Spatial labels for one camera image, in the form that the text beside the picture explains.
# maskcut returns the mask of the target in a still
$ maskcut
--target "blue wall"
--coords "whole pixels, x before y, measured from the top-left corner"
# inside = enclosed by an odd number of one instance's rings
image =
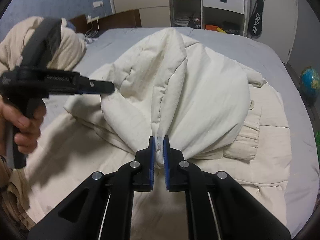
[[[103,0],[103,7],[97,8],[93,8],[94,1],[99,0],[12,0],[0,19],[0,41],[16,23],[30,16],[71,19],[81,14],[91,14],[91,18],[112,14],[110,0]]]

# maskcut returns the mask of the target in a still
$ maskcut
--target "white comforter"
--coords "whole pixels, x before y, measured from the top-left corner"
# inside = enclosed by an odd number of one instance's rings
[[[150,135],[162,166],[168,134],[186,159],[208,172],[227,171],[286,223],[290,130],[281,97],[261,74],[165,29],[91,78],[113,81],[116,92],[72,97],[66,109],[74,117],[58,117],[28,159],[27,213],[35,222],[93,171],[113,172],[133,160]],[[143,232],[145,239],[182,239],[185,221],[183,194],[166,192],[163,170],[156,170],[154,191],[135,194],[132,239]]]

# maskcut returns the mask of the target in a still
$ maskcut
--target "mattress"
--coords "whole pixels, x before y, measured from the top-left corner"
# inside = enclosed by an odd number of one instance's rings
[[[306,108],[283,63],[267,45],[248,38],[208,30],[177,28],[231,59],[262,73],[280,92],[291,130],[292,162],[285,192],[287,227],[295,236],[312,214],[319,189],[319,166],[316,144]],[[114,62],[122,53],[160,28],[112,29],[90,44],[75,71],[90,75],[105,63]],[[68,96],[51,96],[45,100],[47,116],[42,129],[61,114]]]

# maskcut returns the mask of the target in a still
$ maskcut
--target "human hand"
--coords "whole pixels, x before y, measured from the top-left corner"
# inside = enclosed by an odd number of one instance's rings
[[[17,108],[3,101],[0,98],[0,155],[6,153],[6,122],[12,123],[20,129],[20,133],[15,134],[14,142],[18,145],[21,153],[29,154],[37,147],[37,139],[40,137],[40,125],[46,114],[44,102],[34,111],[33,118],[25,117]]]

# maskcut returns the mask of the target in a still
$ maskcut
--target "metal screw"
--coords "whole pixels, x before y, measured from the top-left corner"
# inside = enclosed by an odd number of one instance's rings
[[[102,174],[100,172],[94,172],[91,176],[94,180],[99,180],[102,178]]]
[[[181,161],[179,162],[179,165],[182,167],[182,168],[186,168],[189,166],[189,163],[187,161]]]
[[[133,161],[133,162],[130,162],[130,167],[131,168],[138,168],[140,166],[140,162],[136,162],[136,161]]]
[[[217,176],[219,179],[225,179],[228,175],[224,171],[219,171]]]

